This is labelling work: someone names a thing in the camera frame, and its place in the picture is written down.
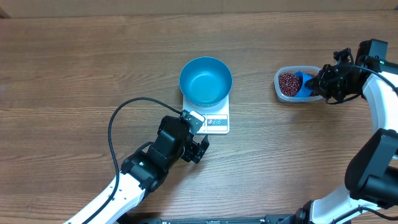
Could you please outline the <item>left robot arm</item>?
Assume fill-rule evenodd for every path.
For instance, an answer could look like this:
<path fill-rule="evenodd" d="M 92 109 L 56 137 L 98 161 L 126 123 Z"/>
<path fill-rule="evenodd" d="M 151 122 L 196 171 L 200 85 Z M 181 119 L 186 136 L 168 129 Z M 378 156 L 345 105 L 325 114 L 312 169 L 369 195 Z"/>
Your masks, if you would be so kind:
<path fill-rule="evenodd" d="M 199 163 L 210 143 L 205 136 L 193 140 L 206 118 L 194 111 L 180 117 L 165 116 L 154 142 L 147 142 L 124 160 L 112 182 L 67 222 L 115 223 L 163 184 L 179 160 Z"/>

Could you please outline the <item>blue plastic measuring scoop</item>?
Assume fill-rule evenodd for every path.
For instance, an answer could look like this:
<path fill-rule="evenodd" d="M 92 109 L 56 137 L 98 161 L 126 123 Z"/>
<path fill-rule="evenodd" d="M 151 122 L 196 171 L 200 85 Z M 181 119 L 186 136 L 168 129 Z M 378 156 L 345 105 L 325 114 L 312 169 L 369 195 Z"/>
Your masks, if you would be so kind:
<path fill-rule="evenodd" d="M 295 97 L 309 97 L 312 95 L 313 91 L 311 89 L 309 89 L 308 87 L 305 86 L 305 83 L 309 80 L 311 80 L 313 78 L 313 76 L 311 76 L 308 73 L 304 73 L 302 71 L 297 71 L 294 73 L 294 75 L 301 81 L 301 84 L 299 85 L 299 90 L 297 92 L 297 94 L 295 95 Z"/>

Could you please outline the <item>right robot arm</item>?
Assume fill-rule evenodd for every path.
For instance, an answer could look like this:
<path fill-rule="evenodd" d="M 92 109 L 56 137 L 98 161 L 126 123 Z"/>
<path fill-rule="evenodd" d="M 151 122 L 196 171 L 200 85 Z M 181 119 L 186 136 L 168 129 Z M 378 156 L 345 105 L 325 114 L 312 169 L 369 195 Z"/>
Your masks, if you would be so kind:
<path fill-rule="evenodd" d="M 350 223 L 366 212 L 396 221 L 379 209 L 397 205 L 397 64 L 386 60 L 388 43 L 370 39 L 334 52 L 335 65 L 326 64 L 305 81 L 307 89 L 337 105 L 357 97 L 368 102 L 373 135 L 349 163 L 344 184 L 332 193 L 308 201 L 283 223 Z"/>

